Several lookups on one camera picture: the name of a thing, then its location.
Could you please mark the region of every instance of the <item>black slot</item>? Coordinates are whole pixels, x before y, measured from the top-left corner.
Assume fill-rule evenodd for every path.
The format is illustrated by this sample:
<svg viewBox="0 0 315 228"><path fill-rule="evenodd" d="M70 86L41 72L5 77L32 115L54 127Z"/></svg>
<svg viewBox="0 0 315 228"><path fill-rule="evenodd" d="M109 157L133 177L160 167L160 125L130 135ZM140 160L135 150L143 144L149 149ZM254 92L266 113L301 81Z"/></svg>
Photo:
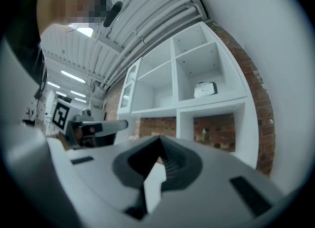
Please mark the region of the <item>black slot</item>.
<svg viewBox="0 0 315 228"><path fill-rule="evenodd" d="M244 177L230 179L230 182L255 216L258 217L272 207Z"/></svg>
<svg viewBox="0 0 315 228"><path fill-rule="evenodd" d="M82 157L82 158L71 160L71 163L73 165L77 165L77 164L80 164L80 163L86 163L86 162L93 161L93 160L94 159L91 156L86 156L86 157Z"/></svg>

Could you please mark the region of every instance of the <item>white cabinet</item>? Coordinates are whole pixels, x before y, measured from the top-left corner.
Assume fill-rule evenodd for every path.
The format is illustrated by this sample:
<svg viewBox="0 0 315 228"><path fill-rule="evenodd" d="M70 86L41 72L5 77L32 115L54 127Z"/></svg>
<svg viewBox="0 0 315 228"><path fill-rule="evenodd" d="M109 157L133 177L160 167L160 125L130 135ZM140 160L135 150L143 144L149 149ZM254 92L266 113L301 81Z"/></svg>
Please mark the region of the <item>white cabinet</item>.
<svg viewBox="0 0 315 228"><path fill-rule="evenodd" d="M217 93L194 98L199 82L215 83ZM234 155L255 167L258 124L253 98L239 65L203 22L166 40L129 68L119 116L177 117L177 137L193 140L193 118L233 113Z"/></svg>

